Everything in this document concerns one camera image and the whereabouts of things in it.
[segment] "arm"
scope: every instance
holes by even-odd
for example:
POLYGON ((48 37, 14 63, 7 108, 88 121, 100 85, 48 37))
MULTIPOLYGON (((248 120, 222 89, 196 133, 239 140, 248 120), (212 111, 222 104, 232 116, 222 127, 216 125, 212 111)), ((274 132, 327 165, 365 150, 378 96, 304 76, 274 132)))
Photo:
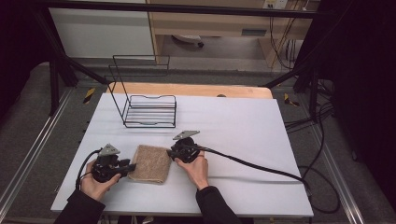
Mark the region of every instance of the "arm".
POLYGON ((81 190, 76 189, 67 199, 68 203, 54 224, 97 224, 105 205, 100 203, 105 193, 115 185, 120 175, 106 183, 97 182, 92 174, 94 161, 87 164, 86 175, 81 180, 81 190))
POLYGON ((209 186, 207 181, 208 163, 203 151, 192 163, 184 163, 178 158, 175 161, 178 166, 186 171, 190 181, 198 188, 196 200, 205 224, 241 223, 240 219, 224 201, 219 190, 209 186))

